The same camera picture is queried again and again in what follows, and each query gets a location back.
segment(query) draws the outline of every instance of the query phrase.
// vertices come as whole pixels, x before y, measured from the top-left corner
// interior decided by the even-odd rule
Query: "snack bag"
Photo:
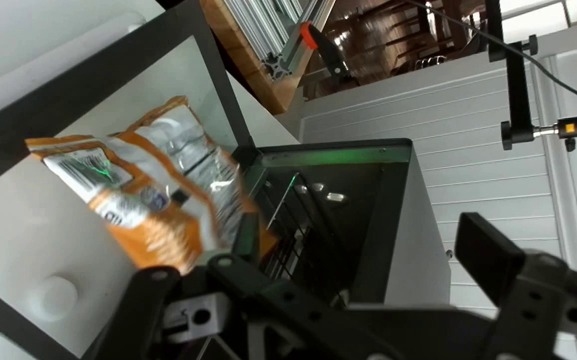
[[[238,165],[220,150],[184,99],[172,99],[106,139],[26,141],[96,215],[138,269],[188,274],[210,250],[230,249],[244,212]],[[276,239],[262,231],[262,256]]]

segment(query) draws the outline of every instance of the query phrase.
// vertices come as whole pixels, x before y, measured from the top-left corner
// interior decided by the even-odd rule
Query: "cable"
[[[556,82],[558,87],[562,87],[562,89],[566,89],[568,93],[572,93],[572,95],[577,97],[577,90],[576,90],[574,87],[570,87],[570,85],[566,85],[564,81],[560,81],[556,74],[552,74],[552,73],[550,73],[540,61],[536,61],[534,56],[516,51],[514,46],[510,46],[510,45],[506,45],[504,40],[492,36],[490,32],[478,31],[476,26],[470,26],[470,25],[466,25],[466,22],[462,22],[462,21],[458,21],[458,19],[452,19],[452,16],[448,16],[448,14],[444,14],[444,12],[438,12],[438,10],[432,8],[432,6],[426,6],[426,4],[416,2],[416,0],[406,0],[406,2],[408,2],[408,4],[416,4],[416,6],[420,6],[420,8],[426,8],[426,10],[430,10],[432,14],[438,14],[438,16],[442,16],[442,19],[446,19],[448,22],[458,25],[458,26],[462,26],[462,29],[466,29],[466,31],[472,31],[472,32],[476,32],[476,34],[482,34],[484,39],[488,39],[490,42],[506,49],[508,53],[530,61],[530,62],[532,62],[538,70],[542,70],[552,82]]]

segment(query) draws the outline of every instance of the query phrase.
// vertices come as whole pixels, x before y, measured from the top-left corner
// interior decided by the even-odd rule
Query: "black frame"
[[[126,87],[170,51],[196,39],[238,143],[236,159],[252,165],[256,146],[234,97],[218,45],[198,0],[184,0],[126,39],[0,110],[0,176],[28,156],[26,139],[56,136]],[[66,348],[0,301],[0,335],[36,358],[74,358]]]

